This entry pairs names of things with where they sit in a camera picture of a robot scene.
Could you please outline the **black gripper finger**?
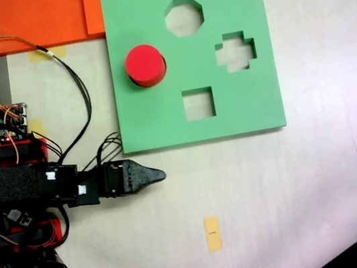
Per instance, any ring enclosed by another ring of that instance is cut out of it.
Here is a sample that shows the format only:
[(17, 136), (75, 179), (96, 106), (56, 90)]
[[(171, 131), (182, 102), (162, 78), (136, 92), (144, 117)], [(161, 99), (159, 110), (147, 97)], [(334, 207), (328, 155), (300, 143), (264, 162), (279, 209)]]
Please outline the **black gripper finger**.
[(122, 161), (122, 167), (127, 194), (140, 192), (145, 187), (166, 178), (164, 171), (145, 167), (131, 160)]

